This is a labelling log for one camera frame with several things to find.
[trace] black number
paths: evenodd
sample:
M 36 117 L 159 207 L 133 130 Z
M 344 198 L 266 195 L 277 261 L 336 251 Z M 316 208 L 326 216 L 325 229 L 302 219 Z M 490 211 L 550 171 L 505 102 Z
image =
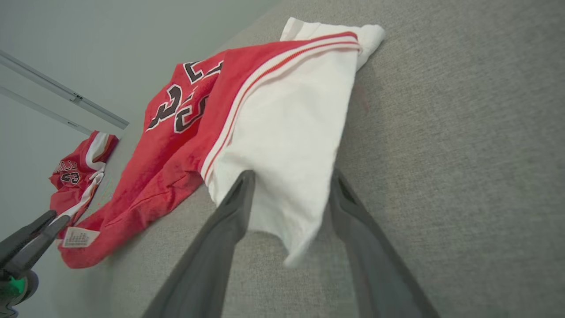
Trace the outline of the black number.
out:
M 192 63 L 184 63 L 184 70 L 186 71 L 186 74 L 188 75 L 191 84 L 196 83 L 196 81 L 198 81 L 201 77 L 204 76 L 204 73 L 202 73 L 202 71 L 194 72 L 194 69 L 192 68 L 194 65 L 198 64 L 199 62 L 200 61 L 192 62 Z
M 208 100 L 208 96 L 204 97 L 198 103 L 198 112 L 193 114 L 192 105 L 188 105 L 187 107 L 179 110 L 176 114 L 176 122 L 175 122 L 175 132 L 180 134 L 183 131 L 187 130 L 192 124 L 198 120 L 198 118 L 204 115 L 204 109 L 206 108 L 206 101 Z
M 61 181 L 77 184 L 80 181 L 80 175 L 77 172 L 65 173 L 61 175 Z
M 155 115 L 155 118 L 153 118 L 149 123 L 147 130 L 155 128 L 160 122 L 175 115 L 176 109 L 179 106 L 179 102 L 182 98 L 182 88 L 180 88 L 180 86 L 178 86 L 177 84 L 173 84 L 167 89 L 167 93 L 169 94 L 169 102 L 166 102 L 159 106 L 159 108 L 157 109 L 157 114 Z

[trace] white wall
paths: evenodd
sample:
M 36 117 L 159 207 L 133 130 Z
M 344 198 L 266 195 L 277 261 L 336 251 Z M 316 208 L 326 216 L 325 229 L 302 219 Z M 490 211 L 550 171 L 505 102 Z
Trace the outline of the white wall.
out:
M 48 177 L 61 158 L 88 138 L 0 94 L 0 240 L 49 210 L 55 187 Z M 56 318 L 52 308 L 55 268 L 64 266 L 51 246 L 34 267 L 37 292 L 15 306 L 20 317 Z
M 131 122 L 175 64 L 207 58 L 278 1 L 3 0 L 0 49 Z

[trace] gray fabric surface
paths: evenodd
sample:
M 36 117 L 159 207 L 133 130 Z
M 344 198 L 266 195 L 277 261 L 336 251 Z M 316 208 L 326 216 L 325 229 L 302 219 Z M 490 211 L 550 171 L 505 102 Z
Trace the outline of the gray fabric surface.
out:
M 358 72 L 337 165 L 440 315 L 563 316 L 565 4 L 289 0 L 223 49 L 276 41 L 289 16 L 387 30 Z M 130 126 L 113 173 L 141 134 Z M 213 210 L 201 187 L 97 267 L 62 268 L 56 301 L 69 317 L 139 317 Z M 243 239 L 224 317 L 356 315 L 330 230 L 300 268 L 284 256 L 272 236 Z

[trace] red jersey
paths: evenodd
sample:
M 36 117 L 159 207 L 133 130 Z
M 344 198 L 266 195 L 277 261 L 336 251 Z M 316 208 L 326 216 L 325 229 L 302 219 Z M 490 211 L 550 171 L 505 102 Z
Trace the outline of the red jersey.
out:
M 358 47 L 355 33 L 223 51 L 178 64 L 149 102 L 144 131 L 113 198 L 78 225 L 98 232 L 88 246 L 59 250 L 71 268 L 95 265 L 116 247 L 172 211 L 209 178 L 229 144 L 240 105 L 256 83 L 324 50 Z

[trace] clothing tag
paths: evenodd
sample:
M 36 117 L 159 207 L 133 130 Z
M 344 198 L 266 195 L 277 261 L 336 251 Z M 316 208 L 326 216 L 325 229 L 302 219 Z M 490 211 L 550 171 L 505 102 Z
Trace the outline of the clothing tag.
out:
M 65 239 L 63 240 L 63 247 L 65 248 L 81 248 L 87 247 L 96 239 L 100 234 L 98 231 L 91 231 L 82 229 L 80 227 L 69 226 Z

